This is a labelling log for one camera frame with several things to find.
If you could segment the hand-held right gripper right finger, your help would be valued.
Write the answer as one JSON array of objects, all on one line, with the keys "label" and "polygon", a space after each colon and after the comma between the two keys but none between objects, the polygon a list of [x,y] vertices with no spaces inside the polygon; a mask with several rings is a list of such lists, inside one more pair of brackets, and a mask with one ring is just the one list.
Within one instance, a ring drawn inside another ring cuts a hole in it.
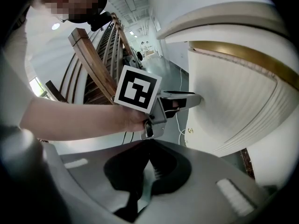
[{"label": "hand-held right gripper right finger", "polygon": [[151,141],[168,171],[140,215],[142,224],[250,224],[265,204],[265,190],[217,156],[165,141]]}]

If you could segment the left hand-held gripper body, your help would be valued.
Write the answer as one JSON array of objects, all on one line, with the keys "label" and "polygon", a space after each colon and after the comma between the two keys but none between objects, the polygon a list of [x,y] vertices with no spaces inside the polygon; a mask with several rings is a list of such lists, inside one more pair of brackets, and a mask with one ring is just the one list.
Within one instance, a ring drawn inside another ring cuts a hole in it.
[{"label": "left hand-held gripper body", "polygon": [[167,117],[161,101],[158,75],[125,66],[122,70],[114,102],[147,115],[141,139],[155,139],[163,136]]}]

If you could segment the person's left hand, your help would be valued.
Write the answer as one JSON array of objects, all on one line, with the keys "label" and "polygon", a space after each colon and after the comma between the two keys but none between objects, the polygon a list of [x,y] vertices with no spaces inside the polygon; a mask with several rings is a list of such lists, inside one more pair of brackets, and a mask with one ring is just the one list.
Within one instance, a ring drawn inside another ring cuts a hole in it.
[{"label": "person's left hand", "polygon": [[138,132],[144,130],[144,122],[148,119],[148,115],[128,107],[122,106],[123,113],[123,131]]}]

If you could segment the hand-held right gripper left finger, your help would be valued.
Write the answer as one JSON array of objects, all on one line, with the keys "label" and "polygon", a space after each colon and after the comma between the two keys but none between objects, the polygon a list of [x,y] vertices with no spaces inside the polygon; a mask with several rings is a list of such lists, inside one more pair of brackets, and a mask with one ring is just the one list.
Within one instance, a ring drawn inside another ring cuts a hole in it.
[{"label": "hand-held right gripper left finger", "polygon": [[133,142],[107,149],[44,155],[70,224],[148,224],[150,209],[138,209],[149,146]]}]

